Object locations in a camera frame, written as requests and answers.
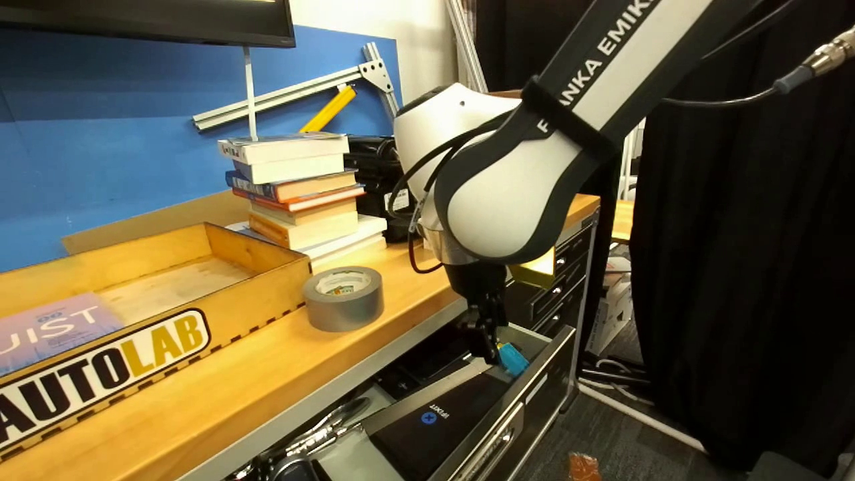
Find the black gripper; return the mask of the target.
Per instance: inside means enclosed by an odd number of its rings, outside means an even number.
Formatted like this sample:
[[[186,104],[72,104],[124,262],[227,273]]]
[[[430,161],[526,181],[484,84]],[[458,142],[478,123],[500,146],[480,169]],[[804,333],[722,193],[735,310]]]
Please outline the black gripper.
[[[466,333],[470,349],[495,362],[496,328],[504,317],[504,267],[495,262],[450,265],[446,278],[451,289],[467,302],[458,328]]]

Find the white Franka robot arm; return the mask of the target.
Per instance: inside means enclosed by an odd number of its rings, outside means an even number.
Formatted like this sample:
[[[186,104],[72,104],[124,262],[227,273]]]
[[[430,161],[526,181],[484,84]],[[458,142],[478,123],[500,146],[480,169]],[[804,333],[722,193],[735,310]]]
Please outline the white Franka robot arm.
[[[760,3],[594,0],[516,98],[451,82],[398,108],[414,227],[467,298],[476,356],[496,356],[504,273],[556,245],[579,186]]]

